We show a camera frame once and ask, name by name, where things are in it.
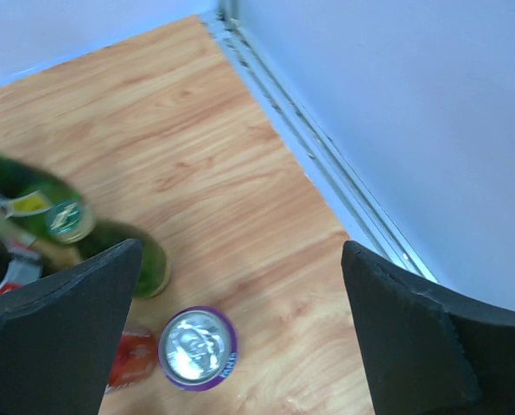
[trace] red can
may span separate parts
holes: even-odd
[[[105,392],[149,378],[157,363],[157,341],[144,326],[128,323],[121,334]]]

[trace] bottle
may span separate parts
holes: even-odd
[[[145,231],[124,223],[95,218],[79,201],[64,201],[47,215],[48,232],[60,243],[77,248],[83,259],[111,248],[126,239],[143,244],[143,263],[135,297],[149,298],[163,291],[170,278],[170,263],[165,251]]]
[[[6,217],[43,240],[74,246],[88,259],[129,239],[143,243],[143,265],[136,297],[153,297],[169,280],[163,249],[144,231],[97,220],[83,197],[50,173],[0,155],[0,208]]]
[[[37,239],[13,222],[6,220],[1,210],[0,240],[6,246],[22,246],[26,250],[38,252],[48,264],[48,268],[54,271],[66,270],[81,262],[79,253],[71,246],[58,246],[46,240]]]
[[[52,240],[46,212],[64,200],[82,201],[71,186],[46,171],[0,156],[0,208],[36,238]]]

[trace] baseboard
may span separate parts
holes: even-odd
[[[236,2],[228,3],[234,7]],[[394,264],[436,282],[318,123],[284,90],[266,62],[255,53],[239,22],[226,18],[220,10],[201,14],[200,19],[352,239]]]

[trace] wood grain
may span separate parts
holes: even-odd
[[[195,17],[0,88],[0,150],[172,251],[171,285],[130,318],[159,333],[208,304],[238,329],[221,386],[186,393],[156,370],[101,415],[373,414],[347,236]]]

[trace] white wall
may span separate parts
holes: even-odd
[[[438,280],[515,310],[515,0],[238,3]]]
[[[214,0],[0,0],[0,86],[214,4]]]

